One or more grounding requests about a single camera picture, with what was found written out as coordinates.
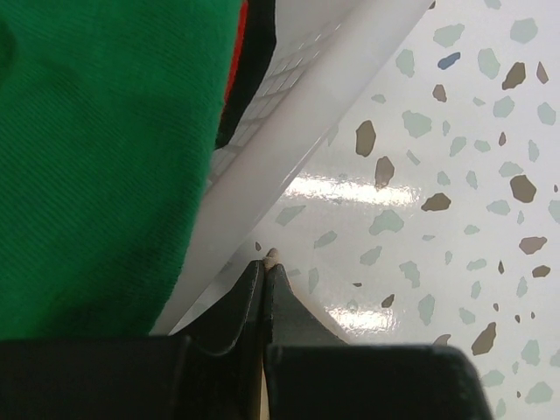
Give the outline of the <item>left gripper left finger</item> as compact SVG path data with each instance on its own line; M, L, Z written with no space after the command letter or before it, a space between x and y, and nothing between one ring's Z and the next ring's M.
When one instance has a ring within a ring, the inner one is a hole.
M9 340L4 419L257 419L264 266L169 336Z

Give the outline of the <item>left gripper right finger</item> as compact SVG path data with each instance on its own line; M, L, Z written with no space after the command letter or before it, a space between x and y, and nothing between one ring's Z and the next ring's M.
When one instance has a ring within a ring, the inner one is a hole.
M293 294L283 265L266 280L271 418L492 418L476 370L458 349L347 344Z

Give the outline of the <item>beige t shirt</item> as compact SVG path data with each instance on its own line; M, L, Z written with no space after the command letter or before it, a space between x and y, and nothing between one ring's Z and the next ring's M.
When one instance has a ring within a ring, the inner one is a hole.
M279 252L276 248L271 248L266 256L262 259L263 266L266 270L270 270L279 264Z

